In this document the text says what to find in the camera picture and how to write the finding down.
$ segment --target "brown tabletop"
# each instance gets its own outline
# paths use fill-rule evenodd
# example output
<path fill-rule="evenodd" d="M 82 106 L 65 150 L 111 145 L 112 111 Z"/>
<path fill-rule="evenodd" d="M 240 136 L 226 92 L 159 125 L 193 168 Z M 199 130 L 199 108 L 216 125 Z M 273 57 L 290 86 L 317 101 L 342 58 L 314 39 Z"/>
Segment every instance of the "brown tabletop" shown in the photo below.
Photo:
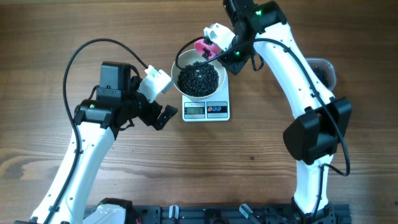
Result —
<path fill-rule="evenodd" d="M 354 223 L 398 223 L 398 2 L 278 3 L 304 56 L 330 60 L 334 94 L 353 105 L 352 172 L 329 172 L 328 198 L 349 203 Z M 81 44 L 116 39 L 170 72 L 180 47 L 214 22 L 230 26 L 221 1 L 0 6 L 0 223 L 28 220 L 55 177 L 72 130 L 62 78 Z M 144 73 L 117 45 L 93 44 L 70 70 L 71 109 L 98 84 L 106 60 Z M 229 75 L 229 95 L 227 122 L 185 123 L 179 111 L 155 131 L 135 119 L 105 157 L 88 205 L 105 197 L 134 205 L 289 203 L 296 164 L 282 133 L 294 119 L 284 92 L 268 66 L 254 72 L 247 64 Z M 174 88 L 157 101 L 182 106 Z M 332 164 L 345 168 L 340 148 Z"/>

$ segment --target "white bowl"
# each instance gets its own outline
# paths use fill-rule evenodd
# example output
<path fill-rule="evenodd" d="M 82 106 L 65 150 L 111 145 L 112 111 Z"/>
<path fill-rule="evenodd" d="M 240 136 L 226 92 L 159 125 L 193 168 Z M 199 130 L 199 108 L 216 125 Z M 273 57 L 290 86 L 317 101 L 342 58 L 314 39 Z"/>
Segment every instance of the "white bowl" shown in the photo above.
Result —
<path fill-rule="evenodd" d="M 193 50 L 188 50 L 180 55 L 180 57 L 178 58 L 178 65 L 182 68 L 185 68 L 185 66 L 187 65 L 192 65 L 195 62 L 204 62 L 205 60 L 206 59 L 204 59 L 195 49 L 193 49 Z M 180 74 L 181 70 L 177 68 L 177 66 L 175 66 L 174 62 L 172 67 L 172 80 L 174 82 L 175 87 L 179 90 L 179 92 L 181 92 L 184 96 L 188 97 L 192 101 L 201 101 L 213 96 L 224 85 L 225 76 L 227 75 L 227 73 L 225 68 L 217 60 L 210 62 L 210 64 L 214 66 L 214 69 L 218 73 L 218 87 L 214 93 L 201 97 L 190 96 L 188 94 L 183 93 L 177 84 L 178 75 Z"/>

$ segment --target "wood grain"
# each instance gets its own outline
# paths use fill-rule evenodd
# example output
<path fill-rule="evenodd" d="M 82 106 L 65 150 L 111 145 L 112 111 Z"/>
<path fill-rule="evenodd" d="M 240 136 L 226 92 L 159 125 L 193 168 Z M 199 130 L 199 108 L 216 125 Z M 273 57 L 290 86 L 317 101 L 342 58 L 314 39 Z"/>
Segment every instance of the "wood grain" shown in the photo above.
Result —
<path fill-rule="evenodd" d="M 328 198 L 349 203 L 355 223 L 397 223 L 398 2 L 278 3 L 303 54 L 333 63 L 335 95 L 353 105 L 346 133 L 352 173 L 330 172 Z M 169 72 L 180 47 L 214 22 L 229 24 L 221 1 L 0 6 L 0 223 L 29 219 L 63 159 L 71 128 L 62 77 L 75 49 L 112 38 Z M 88 47 L 70 70 L 72 108 L 98 83 L 105 60 L 139 67 L 118 46 Z M 184 123 L 179 112 L 158 132 L 136 119 L 105 157 L 88 203 L 288 203 L 296 171 L 282 140 L 293 121 L 284 92 L 268 67 L 256 73 L 250 65 L 229 76 L 229 89 L 228 122 Z M 158 102 L 181 109 L 174 89 Z M 333 165 L 344 167 L 341 151 Z"/>

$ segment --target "wooden table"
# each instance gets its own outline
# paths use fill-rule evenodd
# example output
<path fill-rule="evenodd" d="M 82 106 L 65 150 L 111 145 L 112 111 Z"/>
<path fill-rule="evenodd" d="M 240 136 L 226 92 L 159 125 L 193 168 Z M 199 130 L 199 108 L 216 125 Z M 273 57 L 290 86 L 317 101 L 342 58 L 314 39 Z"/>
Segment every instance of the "wooden table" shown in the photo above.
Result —
<path fill-rule="evenodd" d="M 330 172 L 328 198 L 349 203 L 355 223 L 398 222 L 398 2 L 279 1 L 306 57 L 329 59 L 334 90 L 353 113 L 346 133 L 352 173 Z M 170 72 L 180 47 L 214 22 L 230 26 L 221 1 L 0 6 L 0 223 L 28 220 L 47 192 L 71 135 L 62 77 L 71 54 L 99 37 L 131 47 Z M 71 109 L 98 84 L 102 61 L 142 67 L 122 48 L 94 44 L 68 79 Z M 135 119 L 105 157 L 88 204 L 105 197 L 135 205 L 289 203 L 296 165 L 282 133 L 294 120 L 269 67 L 229 76 L 231 120 L 163 131 Z M 176 89 L 159 103 L 181 109 Z M 341 149 L 333 165 L 344 169 Z"/>

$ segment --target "digital scale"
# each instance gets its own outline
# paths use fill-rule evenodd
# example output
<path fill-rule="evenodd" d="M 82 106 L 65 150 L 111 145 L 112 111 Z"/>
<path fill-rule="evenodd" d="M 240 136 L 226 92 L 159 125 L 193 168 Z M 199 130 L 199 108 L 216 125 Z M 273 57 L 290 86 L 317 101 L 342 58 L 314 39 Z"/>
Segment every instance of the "digital scale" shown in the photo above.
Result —
<path fill-rule="evenodd" d="M 182 119 L 186 122 L 229 120 L 228 76 L 225 76 L 223 86 L 207 99 L 192 101 L 182 95 L 182 108 Z"/>

